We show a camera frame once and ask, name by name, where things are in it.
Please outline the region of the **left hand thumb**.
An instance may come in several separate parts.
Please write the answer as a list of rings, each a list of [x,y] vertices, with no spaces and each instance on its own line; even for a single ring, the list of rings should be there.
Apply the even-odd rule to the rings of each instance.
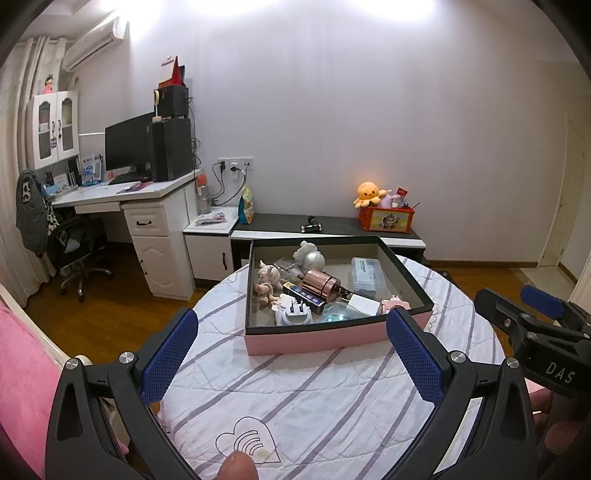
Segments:
[[[259,473],[249,455],[235,451],[221,464],[216,480],[257,480]]]

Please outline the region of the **right hand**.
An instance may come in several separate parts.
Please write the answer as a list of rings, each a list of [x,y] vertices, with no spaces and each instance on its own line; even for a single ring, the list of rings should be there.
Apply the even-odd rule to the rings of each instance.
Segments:
[[[590,400],[567,398],[531,380],[526,381],[538,445],[560,456],[590,423]]]

